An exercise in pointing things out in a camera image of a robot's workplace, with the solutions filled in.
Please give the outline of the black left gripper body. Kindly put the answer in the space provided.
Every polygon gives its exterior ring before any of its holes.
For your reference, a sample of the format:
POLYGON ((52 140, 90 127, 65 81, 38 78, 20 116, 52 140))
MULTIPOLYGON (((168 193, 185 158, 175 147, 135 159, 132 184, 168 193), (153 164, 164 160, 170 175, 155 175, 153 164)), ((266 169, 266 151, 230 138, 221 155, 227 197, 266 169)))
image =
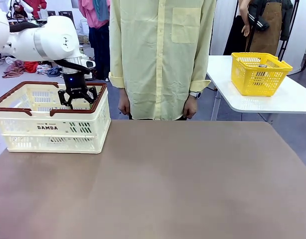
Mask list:
POLYGON ((73 99, 83 99, 83 87, 86 86, 84 73, 77 72, 74 74, 63 74, 65 90, 74 92, 73 99))

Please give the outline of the person's right hand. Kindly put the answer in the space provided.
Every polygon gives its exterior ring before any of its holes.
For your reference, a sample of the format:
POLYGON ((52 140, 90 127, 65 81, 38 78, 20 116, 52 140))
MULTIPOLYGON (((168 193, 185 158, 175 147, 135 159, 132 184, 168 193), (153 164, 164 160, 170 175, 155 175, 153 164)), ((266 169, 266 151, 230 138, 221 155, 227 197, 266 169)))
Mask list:
POLYGON ((123 115, 130 114, 130 102, 127 96, 120 96, 118 108, 123 115))

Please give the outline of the person's left hand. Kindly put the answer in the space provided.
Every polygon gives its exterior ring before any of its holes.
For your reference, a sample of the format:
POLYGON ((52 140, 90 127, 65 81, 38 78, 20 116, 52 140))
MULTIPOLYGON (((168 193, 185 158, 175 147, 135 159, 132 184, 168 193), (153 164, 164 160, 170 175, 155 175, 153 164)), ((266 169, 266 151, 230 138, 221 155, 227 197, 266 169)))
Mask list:
POLYGON ((184 104, 183 117, 192 119, 197 112, 197 99, 194 96, 189 96, 184 104))

